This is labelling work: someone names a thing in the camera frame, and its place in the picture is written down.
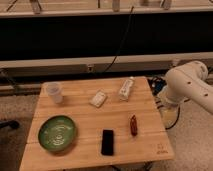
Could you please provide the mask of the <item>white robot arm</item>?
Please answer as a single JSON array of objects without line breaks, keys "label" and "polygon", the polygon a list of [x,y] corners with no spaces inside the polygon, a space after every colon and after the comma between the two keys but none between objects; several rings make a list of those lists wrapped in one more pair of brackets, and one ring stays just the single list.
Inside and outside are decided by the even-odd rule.
[{"label": "white robot arm", "polygon": [[171,129],[179,120],[180,104],[185,98],[194,101],[213,115],[213,86],[207,84],[207,66],[191,61],[171,68],[165,74],[166,85],[157,94],[164,127]]}]

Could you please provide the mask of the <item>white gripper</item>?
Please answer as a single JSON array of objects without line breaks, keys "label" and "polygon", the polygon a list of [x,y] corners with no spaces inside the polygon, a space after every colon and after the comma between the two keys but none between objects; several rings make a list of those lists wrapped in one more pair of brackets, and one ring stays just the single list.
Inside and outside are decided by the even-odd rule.
[{"label": "white gripper", "polygon": [[180,98],[170,89],[162,89],[157,95],[160,100],[158,109],[166,129],[173,128],[180,116]]}]

